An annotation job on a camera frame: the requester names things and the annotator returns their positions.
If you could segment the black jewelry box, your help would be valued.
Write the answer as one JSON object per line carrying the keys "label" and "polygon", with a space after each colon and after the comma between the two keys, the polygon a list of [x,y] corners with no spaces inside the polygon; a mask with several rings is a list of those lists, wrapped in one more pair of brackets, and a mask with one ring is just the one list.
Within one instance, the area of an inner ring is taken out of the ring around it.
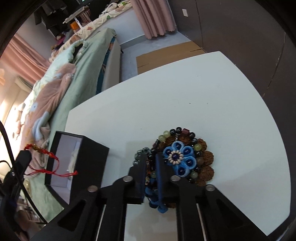
{"label": "black jewelry box", "polygon": [[45,186],[62,207],[66,207],[89,186],[101,187],[109,148],[73,133],[56,131],[50,152]]}

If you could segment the light green pillow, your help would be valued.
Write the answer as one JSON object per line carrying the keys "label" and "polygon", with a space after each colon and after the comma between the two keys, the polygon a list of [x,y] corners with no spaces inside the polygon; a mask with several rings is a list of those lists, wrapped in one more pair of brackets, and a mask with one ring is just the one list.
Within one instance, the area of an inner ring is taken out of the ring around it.
{"label": "light green pillow", "polygon": [[85,40],[77,40],[66,49],[63,49],[60,53],[57,54],[53,62],[50,64],[48,70],[43,76],[44,79],[51,79],[54,77],[55,73],[67,63],[73,63],[77,53],[82,53],[88,43]]}

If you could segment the pink curtain left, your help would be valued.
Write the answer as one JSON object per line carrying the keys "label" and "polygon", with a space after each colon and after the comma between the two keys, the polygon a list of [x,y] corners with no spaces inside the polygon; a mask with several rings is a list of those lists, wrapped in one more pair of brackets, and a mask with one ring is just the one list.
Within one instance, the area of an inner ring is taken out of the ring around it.
{"label": "pink curtain left", "polygon": [[19,34],[15,34],[5,48],[1,61],[30,84],[38,82],[50,63]]}

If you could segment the pink curtain right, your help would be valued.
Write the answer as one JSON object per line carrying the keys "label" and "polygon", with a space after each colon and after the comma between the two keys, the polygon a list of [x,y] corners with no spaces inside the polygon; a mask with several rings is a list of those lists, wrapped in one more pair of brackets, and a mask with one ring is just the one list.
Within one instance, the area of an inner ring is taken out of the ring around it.
{"label": "pink curtain right", "polygon": [[133,10],[147,39],[177,29],[171,8],[165,0],[131,0]]}

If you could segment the patterned window bench cushion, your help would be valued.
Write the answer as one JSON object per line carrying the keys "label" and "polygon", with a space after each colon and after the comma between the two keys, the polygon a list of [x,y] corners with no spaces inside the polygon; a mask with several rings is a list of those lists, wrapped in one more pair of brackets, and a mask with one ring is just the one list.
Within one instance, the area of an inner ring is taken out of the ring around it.
{"label": "patterned window bench cushion", "polygon": [[125,11],[132,8],[130,1],[121,1],[120,3],[113,2],[106,6],[100,15],[95,18],[93,21],[87,23],[84,27],[79,29],[69,38],[66,37],[63,40],[62,45],[57,49],[53,50],[49,62],[52,63],[53,60],[57,57],[58,54],[66,50],[71,44],[77,40],[83,39],[86,40],[97,28],[101,27],[106,21],[116,18]]}

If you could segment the flattened cardboard sheet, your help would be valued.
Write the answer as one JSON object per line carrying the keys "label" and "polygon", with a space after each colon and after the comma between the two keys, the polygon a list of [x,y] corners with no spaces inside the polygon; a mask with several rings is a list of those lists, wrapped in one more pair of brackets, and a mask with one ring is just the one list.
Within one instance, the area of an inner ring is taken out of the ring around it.
{"label": "flattened cardboard sheet", "polygon": [[192,41],[165,47],[136,57],[137,73],[142,74],[169,63],[204,53],[205,51]]}

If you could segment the green bed sheet mattress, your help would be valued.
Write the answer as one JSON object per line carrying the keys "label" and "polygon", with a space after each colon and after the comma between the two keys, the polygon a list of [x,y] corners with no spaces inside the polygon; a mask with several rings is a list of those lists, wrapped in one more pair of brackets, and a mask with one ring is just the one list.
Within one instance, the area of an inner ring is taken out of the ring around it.
{"label": "green bed sheet mattress", "polygon": [[[102,71],[103,61],[107,60],[108,54],[120,54],[119,44],[109,49],[110,44],[116,42],[116,32],[114,29],[96,30],[86,39],[86,42],[88,43],[86,49],[82,53],[77,53],[73,61],[77,70],[70,87],[57,110],[49,119],[51,132],[48,149],[51,148],[55,132],[65,130],[69,111],[102,92],[104,80],[99,75]],[[32,201],[45,220],[51,221],[63,210],[63,207],[45,186],[45,175],[37,174],[26,178],[26,180],[30,185],[28,192]]]}

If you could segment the pink duck blanket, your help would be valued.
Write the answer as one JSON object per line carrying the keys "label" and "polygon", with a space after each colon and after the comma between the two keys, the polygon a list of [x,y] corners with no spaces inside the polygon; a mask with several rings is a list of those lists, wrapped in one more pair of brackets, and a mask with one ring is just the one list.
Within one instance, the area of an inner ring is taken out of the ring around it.
{"label": "pink duck blanket", "polygon": [[76,65],[66,63],[57,71],[53,80],[39,92],[25,117],[21,139],[22,149],[28,144],[35,144],[41,149],[48,147],[51,132],[49,119],[62,101],[75,72]]}

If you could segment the white wall switch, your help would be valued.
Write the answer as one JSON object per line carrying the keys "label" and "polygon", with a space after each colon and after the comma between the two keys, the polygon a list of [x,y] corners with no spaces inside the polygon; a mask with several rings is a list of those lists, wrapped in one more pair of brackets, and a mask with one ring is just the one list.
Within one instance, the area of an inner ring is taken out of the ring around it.
{"label": "white wall switch", "polygon": [[182,13],[183,13],[184,16],[188,17],[188,12],[187,12],[186,9],[182,9]]}

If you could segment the pink curtain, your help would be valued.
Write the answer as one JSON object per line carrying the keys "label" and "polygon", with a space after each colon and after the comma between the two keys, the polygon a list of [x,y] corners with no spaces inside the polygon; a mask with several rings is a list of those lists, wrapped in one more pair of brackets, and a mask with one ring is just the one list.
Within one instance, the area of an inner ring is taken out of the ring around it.
{"label": "pink curtain", "polygon": [[131,0],[133,10],[147,39],[177,29],[171,8],[165,0]]}
{"label": "pink curtain", "polygon": [[30,84],[38,82],[50,63],[19,34],[15,34],[5,48],[1,61]]}

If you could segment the white low table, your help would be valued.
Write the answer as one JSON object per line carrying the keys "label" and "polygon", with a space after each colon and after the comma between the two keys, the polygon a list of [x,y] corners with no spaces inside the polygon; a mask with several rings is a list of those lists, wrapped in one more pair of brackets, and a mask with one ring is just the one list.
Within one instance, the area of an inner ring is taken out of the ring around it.
{"label": "white low table", "polygon": [[266,235],[290,215],[291,183],[276,122],[247,77],[221,52],[130,78],[72,109],[66,132],[109,148],[103,186],[125,175],[135,153],[193,133],[214,155],[218,188]]}

